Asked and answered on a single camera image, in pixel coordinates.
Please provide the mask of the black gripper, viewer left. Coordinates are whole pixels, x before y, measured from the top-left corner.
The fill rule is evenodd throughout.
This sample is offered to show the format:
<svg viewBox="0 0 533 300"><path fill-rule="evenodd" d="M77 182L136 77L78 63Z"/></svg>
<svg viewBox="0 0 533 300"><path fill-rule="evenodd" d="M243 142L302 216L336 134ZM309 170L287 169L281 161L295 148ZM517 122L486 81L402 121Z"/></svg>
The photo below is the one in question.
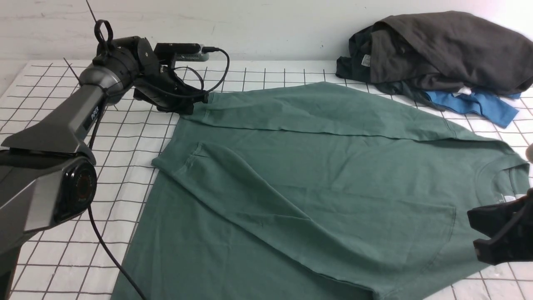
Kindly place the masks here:
<svg viewBox="0 0 533 300"><path fill-rule="evenodd" d="M146 38L137 40L140 74L134 82L133 98L152 104L158 111L191 115L194 105L207 104L208 91L196 94L196 88L178 79L169 65L162 64Z"/></svg>

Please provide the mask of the black gripper, viewer right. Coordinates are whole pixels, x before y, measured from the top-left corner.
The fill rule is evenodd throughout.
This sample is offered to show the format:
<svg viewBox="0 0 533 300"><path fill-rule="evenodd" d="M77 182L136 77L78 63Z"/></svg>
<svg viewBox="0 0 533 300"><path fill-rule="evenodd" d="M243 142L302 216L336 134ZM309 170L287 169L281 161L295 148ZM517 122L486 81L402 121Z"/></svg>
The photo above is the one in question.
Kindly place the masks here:
<svg viewBox="0 0 533 300"><path fill-rule="evenodd" d="M510 202L468 211L470 227L489 239L473 242L478 261L489 265L533 260L533 190Z"/></svg>

